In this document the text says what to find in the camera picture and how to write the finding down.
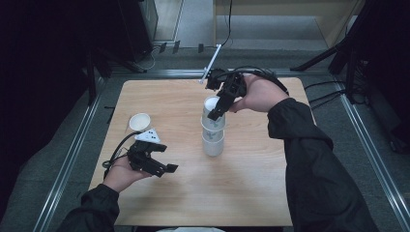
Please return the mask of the black tripod stand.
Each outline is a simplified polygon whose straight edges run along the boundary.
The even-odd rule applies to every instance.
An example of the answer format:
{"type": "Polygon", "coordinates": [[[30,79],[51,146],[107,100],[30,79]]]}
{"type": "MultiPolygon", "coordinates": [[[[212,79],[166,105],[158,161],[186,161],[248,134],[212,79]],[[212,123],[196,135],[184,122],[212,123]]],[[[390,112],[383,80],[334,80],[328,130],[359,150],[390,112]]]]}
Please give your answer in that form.
{"type": "Polygon", "coordinates": [[[365,0],[364,6],[360,10],[356,20],[353,22],[352,27],[339,43],[336,43],[331,48],[328,48],[326,51],[311,58],[304,64],[291,68],[291,71],[306,71],[330,56],[334,56],[328,67],[328,71],[330,74],[339,74],[344,67],[347,67],[344,94],[351,103],[355,103],[353,93],[358,54],[365,43],[366,28],[372,8],[374,7],[374,2],[375,0],[365,0]]]}

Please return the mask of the dark curtain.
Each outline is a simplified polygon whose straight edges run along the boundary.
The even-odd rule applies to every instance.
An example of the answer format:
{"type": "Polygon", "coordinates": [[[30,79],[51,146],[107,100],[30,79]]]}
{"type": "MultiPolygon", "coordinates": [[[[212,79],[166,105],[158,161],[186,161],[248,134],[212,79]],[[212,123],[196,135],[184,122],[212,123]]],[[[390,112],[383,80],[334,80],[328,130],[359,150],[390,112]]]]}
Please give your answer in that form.
{"type": "Polygon", "coordinates": [[[0,219],[23,163],[88,87],[60,0],[0,0],[0,219]]]}
{"type": "Polygon", "coordinates": [[[410,0],[374,0],[366,76],[392,149],[410,154],[410,0]]]}

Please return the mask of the person's right hand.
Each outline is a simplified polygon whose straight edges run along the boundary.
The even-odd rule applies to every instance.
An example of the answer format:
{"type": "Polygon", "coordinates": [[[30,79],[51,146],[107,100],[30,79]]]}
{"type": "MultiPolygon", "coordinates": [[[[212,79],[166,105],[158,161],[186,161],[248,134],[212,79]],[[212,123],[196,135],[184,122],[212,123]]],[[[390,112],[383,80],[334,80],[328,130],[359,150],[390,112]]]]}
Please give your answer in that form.
{"type": "Polygon", "coordinates": [[[268,112],[279,102],[288,99],[277,84],[254,74],[245,76],[247,93],[235,101],[229,108],[230,112],[250,109],[256,112],[268,112]]]}

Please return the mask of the black metal stand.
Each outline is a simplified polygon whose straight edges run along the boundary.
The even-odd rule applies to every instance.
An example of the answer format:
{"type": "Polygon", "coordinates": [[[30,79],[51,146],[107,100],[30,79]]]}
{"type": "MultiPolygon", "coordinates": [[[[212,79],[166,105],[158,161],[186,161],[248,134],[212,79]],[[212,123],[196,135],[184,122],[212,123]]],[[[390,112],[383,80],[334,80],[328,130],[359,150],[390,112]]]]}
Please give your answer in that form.
{"type": "Polygon", "coordinates": [[[86,75],[88,80],[88,104],[91,105],[97,99],[97,83],[95,71],[98,71],[104,78],[110,78],[112,69],[108,62],[113,61],[132,73],[146,73],[147,70],[139,68],[131,62],[121,59],[114,53],[103,48],[89,49],[86,53],[86,75]]]}

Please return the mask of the light wooden furniture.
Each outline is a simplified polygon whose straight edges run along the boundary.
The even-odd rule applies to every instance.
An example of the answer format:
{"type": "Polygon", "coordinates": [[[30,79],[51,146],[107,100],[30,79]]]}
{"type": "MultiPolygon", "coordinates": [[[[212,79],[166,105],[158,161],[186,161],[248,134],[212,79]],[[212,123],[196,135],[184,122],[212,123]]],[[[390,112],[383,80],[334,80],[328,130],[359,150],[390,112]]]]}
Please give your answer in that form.
{"type": "Polygon", "coordinates": [[[213,0],[217,15],[296,15],[314,16],[327,44],[333,46],[344,34],[351,18],[366,0],[213,0]]]}

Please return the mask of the person's left hand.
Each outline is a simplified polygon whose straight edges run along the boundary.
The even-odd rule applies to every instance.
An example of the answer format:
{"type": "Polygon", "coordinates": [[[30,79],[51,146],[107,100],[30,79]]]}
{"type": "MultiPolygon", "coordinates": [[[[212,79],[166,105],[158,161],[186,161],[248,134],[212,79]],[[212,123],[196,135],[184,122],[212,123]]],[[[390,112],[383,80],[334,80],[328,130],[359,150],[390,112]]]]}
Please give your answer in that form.
{"type": "Polygon", "coordinates": [[[151,174],[133,170],[127,157],[117,159],[108,171],[102,183],[120,193],[136,181],[151,177],[151,174]]]}

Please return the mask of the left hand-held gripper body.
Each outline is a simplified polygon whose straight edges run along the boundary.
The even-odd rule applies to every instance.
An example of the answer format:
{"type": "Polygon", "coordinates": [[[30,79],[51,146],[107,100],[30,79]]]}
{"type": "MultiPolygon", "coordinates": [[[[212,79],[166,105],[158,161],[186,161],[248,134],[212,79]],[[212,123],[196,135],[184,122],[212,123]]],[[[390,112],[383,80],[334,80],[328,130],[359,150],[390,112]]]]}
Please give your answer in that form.
{"type": "Polygon", "coordinates": [[[146,151],[146,148],[151,143],[160,144],[160,139],[154,129],[140,133],[134,138],[135,141],[127,152],[130,165],[133,170],[143,170],[147,172],[148,162],[154,159],[152,159],[151,153],[146,151]]]}

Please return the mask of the aluminium floor rail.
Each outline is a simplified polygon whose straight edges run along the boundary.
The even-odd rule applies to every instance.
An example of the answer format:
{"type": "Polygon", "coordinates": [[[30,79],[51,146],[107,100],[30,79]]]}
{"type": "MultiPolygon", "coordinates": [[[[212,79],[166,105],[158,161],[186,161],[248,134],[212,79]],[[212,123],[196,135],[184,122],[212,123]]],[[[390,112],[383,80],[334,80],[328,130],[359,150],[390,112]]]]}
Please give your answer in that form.
{"type": "Polygon", "coordinates": [[[101,95],[107,79],[99,77],[97,81],[97,95],[87,106],[80,125],[74,135],[69,151],[66,154],[58,175],[50,189],[32,232],[46,232],[61,200],[63,192],[72,174],[74,164],[81,150],[85,136],[100,104],[101,95]]]}
{"type": "Polygon", "coordinates": [[[410,232],[410,208],[407,206],[393,176],[383,161],[383,158],[376,147],[376,140],[371,137],[370,132],[366,127],[365,120],[358,111],[358,106],[352,104],[350,100],[347,99],[347,96],[343,96],[341,102],[349,116],[356,134],[359,136],[365,149],[366,156],[385,192],[402,231],[410,232]]]}
{"type": "MultiPolygon", "coordinates": [[[[290,69],[268,69],[269,73],[276,76],[304,76],[304,75],[328,75],[326,69],[310,69],[306,71],[291,71],[290,69]]],[[[115,70],[111,77],[127,79],[199,79],[205,73],[202,69],[193,70],[149,70],[147,72],[131,72],[129,70],[115,70]]]]}

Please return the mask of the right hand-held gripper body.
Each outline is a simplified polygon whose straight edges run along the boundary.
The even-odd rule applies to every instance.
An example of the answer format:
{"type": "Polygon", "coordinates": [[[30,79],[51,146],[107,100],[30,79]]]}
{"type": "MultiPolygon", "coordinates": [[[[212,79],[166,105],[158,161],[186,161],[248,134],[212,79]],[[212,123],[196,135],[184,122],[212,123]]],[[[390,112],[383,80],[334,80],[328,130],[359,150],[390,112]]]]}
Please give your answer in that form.
{"type": "Polygon", "coordinates": [[[246,83],[243,74],[238,70],[229,71],[213,67],[221,48],[221,44],[216,46],[216,50],[209,64],[204,68],[204,73],[198,83],[204,84],[206,90],[214,91],[221,101],[235,101],[246,94],[246,83]]]}

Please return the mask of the black cabinet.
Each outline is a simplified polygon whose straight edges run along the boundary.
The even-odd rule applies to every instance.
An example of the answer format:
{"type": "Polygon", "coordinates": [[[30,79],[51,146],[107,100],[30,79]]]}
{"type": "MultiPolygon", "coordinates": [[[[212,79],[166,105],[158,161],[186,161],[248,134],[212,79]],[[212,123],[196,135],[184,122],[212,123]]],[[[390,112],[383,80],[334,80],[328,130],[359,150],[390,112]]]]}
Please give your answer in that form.
{"type": "Polygon", "coordinates": [[[132,59],[136,61],[153,50],[159,16],[155,0],[118,0],[125,23],[132,59]]]}

